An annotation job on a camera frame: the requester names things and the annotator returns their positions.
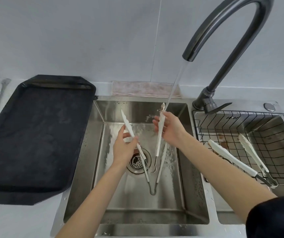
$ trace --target forearm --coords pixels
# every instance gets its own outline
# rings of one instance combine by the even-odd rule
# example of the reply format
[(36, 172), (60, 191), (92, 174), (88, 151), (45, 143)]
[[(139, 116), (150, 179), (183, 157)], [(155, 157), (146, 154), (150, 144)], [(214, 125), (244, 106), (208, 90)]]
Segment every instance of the forearm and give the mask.
[(184, 135), (180, 149), (244, 222), (254, 206), (276, 197), (269, 189), (204, 147), (190, 134)]
[(111, 166), (56, 237), (94, 237), (123, 173), (123, 167)]

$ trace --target drain strainer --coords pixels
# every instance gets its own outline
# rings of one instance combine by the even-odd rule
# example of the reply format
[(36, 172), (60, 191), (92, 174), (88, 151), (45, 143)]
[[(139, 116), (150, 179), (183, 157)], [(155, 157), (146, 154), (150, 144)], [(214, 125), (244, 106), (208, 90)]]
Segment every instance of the drain strainer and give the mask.
[[(151, 165), (151, 157), (150, 157), (149, 152), (146, 149), (142, 148), (142, 151), (146, 157), (146, 160), (144, 161), (144, 163), (145, 163), (146, 168), (148, 169), (148, 167), (150, 167)], [(134, 174), (144, 173), (143, 164), (142, 164), (141, 159), (142, 157), (140, 157), (140, 153), (134, 153), (130, 162), (126, 166), (128, 170)]]

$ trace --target dish drying rack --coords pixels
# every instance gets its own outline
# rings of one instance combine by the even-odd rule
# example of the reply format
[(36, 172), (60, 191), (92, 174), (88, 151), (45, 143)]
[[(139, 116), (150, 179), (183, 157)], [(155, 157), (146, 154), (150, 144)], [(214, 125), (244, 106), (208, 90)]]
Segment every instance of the dish drying rack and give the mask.
[(197, 138), (203, 145), (211, 149), (208, 140), (215, 141), (264, 177), (239, 142), (239, 134), (244, 135), (268, 167), (271, 176), (278, 184), (284, 184), (284, 114), (220, 111), (206, 115), (193, 111), (193, 118)]

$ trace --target countertop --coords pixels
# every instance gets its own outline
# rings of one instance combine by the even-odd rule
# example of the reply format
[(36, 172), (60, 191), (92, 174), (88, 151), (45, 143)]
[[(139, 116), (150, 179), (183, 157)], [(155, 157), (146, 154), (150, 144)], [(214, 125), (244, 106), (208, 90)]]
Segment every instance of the countertop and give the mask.
[[(23, 81), (11, 81), (0, 102), (0, 111), (17, 85)], [(111, 95), (111, 83), (93, 82), (93, 84), (97, 87), (97, 95)], [(180, 88), (183, 97), (195, 98), (203, 87), (181, 86)], [(214, 99), (276, 101), (284, 110), (284, 89), (219, 87)], [(34, 206), (0, 205), (0, 237), (50, 237), (61, 196), (61, 194), (56, 195)]]

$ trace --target baking tray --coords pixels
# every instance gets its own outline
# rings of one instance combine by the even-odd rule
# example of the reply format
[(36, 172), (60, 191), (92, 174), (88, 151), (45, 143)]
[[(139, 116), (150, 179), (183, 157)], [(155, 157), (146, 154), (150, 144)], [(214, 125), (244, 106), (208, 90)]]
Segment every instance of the baking tray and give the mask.
[(75, 76), (16, 88), (0, 113), (0, 204), (33, 205), (71, 185), (95, 92)]

